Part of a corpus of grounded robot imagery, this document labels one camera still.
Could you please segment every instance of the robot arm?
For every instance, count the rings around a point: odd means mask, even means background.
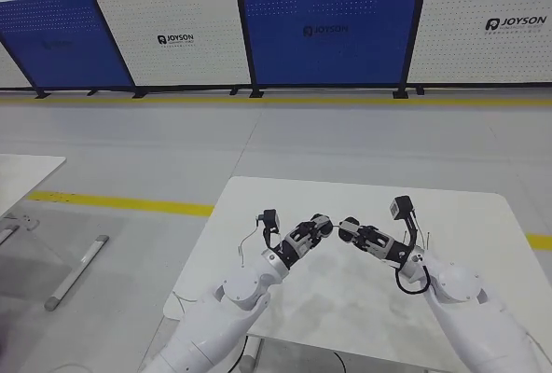
[[[473,373],[541,373],[526,330],[480,276],[415,245],[410,198],[396,198],[391,212],[394,220],[405,220],[409,245],[375,227],[360,226],[352,217],[340,222],[338,235],[393,267],[403,292],[425,296],[452,348]],[[421,290],[406,290],[399,277],[419,282]]]
[[[269,287],[282,283],[291,267],[334,228],[329,217],[317,214],[272,248],[270,235],[280,228],[276,212],[266,210],[257,219],[266,225],[269,249],[208,289],[144,373],[203,373],[222,361],[269,305]]]

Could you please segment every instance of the wire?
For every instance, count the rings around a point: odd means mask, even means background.
[[[187,298],[184,298],[184,297],[181,297],[179,296],[178,294],[176,294],[174,292],[174,290],[172,291],[172,294],[176,297],[176,300],[179,301],[179,305],[181,305],[181,311],[183,311],[183,314],[185,315],[185,307],[183,307],[183,302],[187,302],[187,303],[195,303],[197,302],[197,300],[194,300],[194,299],[187,299]]]
[[[342,361],[342,358],[340,357],[340,355],[338,354],[338,352],[334,352],[334,355],[340,360],[340,362],[342,363],[342,368],[344,369],[344,373],[347,373],[347,366],[344,365],[344,362]]]
[[[233,364],[232,367],[228,370],[228,373],[232,373],[232,371],[235,370],[235,367],[237,367],[237,365],[241,361],[242,355],[245,353],[245,347],[247,347],[247,340],[249,340],[249,336],[245,336],[245,343],[242,344],[241,354],[237,358],[237,361],[235,362],[235,364]]]
[[[91,369],[89,369],[87,366],[82,366],[81,364],[76,364],[76,363],[68,363],[68,364],[63,364],[61,366],[57,366],[55,368],[53,368],[52,370],[49,370],[48,373],[54,373],[54,372],[58,372],[59,370],[63,369],[64,367],[80,367],[81,369],[87,371],[88,373],[93,373],[93,371]]]
[[[545,359],[547,359],[547,362],[549,362],[549,364],[552,366],[552,360],[549,358],[549,356],[547,356],[547,353],[545,352],[544,348],[541,347],[541,344],[537,341],[537,339],[535,339],[535,337],[531,333],[529,333],[528,330],[527,330],[527,336],[529,336],[533,340],[533,342],[535,342],[539,350],[541,350],[542,354],[545,356]]]
[[[396,278],[396,285],[398,286],[398,288],[400,290],[403,291],[403,293],[409,294],[410,296],[415,296],[417,294],[425,293],[427,291],[427,289],[429,289],[429,286],[432,284],[432,278],[429,276],[429,270],[427,270],[427,266],[423,266],[423,270],[425,271],[425,277],[427,278],[427,283],[425,284],[425,286],[422,289],[416,290],[416,291],[406,290],[403,287],[403,285],[400,283],[400,278],[398,277],[398,274],[400,273],[400,269],[396,269],[396,271],[394,273],[394,277]]]
[[[415,218],[415,224],[417,224],[417,230],[419,231],[419,234],[421,234],[421,243],[423,244],[422,249],[426,250],[425,239],[423,238],[423,232],[421,230],[421,227],[419,227],[419,220],[417,220],[417,215],[415,214],[415,210],[413,210],[413,217]]]
[[[249,233],[249,235],[247,237],[242,239],[241,243],[239,244],[239,256],[241,257],[241,267],[245,267],[245,255],[242,251],[242,245],[245,241],[247,241],[248,238],[250,238],[251,236],[253,236],[257,232],[258,227],[259,227],[259,220],[256,219],[255,220],[255,229],[254,229],[254,231]]]

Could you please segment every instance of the yellow floor line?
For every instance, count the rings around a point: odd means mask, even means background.
[[[144,97],[132,98],[0,98],[0,104],[331,104],[331,105],[404,105],[404,106],[552,106],[552,99],[442,99],[411,98],[395,100],[389,98],[352,97]]]
[[[139,210],[155,213],[184,214],[194,216],[210,216],[214,207],[212,205],[169,202],[163,200],[137,200],[121,197],[89,196],[84,194],[59,193],[51,191],[35,191],[28,196],[29,200],[43,200],[47,202],[60,202],[82,204],[88,206],[110,207],[113,209]]]
[[[529,245],[535,250],[552,250],[552,236],[527,234]]]
[[[212,214],[212,205],[183,203],[163,200],[138,200],[122,197],[90,196],[84,194],[60,193],[53,191],[35,191],[29,200],[81,204],[88,206],[110,207],[113,209],[139,210],[154,213],[184,214],[208,217]],[[527,234],[531,248],[552,251],[552,236]]]

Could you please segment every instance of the table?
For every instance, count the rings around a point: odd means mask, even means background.
[[[18,203],[65,162],[65,157],[0,154],[0,221],[11,212],[17,217],[14,220],[17,224],[11,224],[0,232],[0,244],[13,234],[19,225],[29,231],[38,226],[39,221],[23,212]],[[96,239],[81,259],[79,266],[69,273],[52,297],[48,299],[45,305],[47,310],[53,311],[58,307],[64,295],[107,240],[107,236],[100,236]]]
[[[438,256],[477,269],[552,359],[552,288],[506,199],[497,194],[234,177],[173,291],[196,298],[210,282],[239,266],[237,247],[264,209],[278,211],[283,233],[321,213],[334,222],[351,215],[402,239],[405,225],[393,221],[389,211],[393,198],[401,195],[412,199]],[[261,234],[243,248],[246,257],[262,252]],[[342,242],[336,232],[270,292],[272,301],[250,329],[251,336],[468,372],[424,298],[401,293],[391,268]],[[169,296],[164,314],[181,317],[175,297]]]

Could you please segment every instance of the floor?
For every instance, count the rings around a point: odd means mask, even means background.
[[[0,153],[67,157],[41,189],[148,200],[213,204],[233,175],[495,192],[523,230],[552,235],[552,107],[0,104]],[[41,226],[0,248],[0,372],[47,373],[67,363],[137,372],[176,326],[162,307],[205,218],[22,207]],[[46,248],[76,260],[99,234],[111,242],[63,304],[44,311],[68,271]],[[552,251],[536,254],[552,283]],[[342,357],[350,373],[416,371]],[[342,366],[331,352],[268,342],[257,371]]]

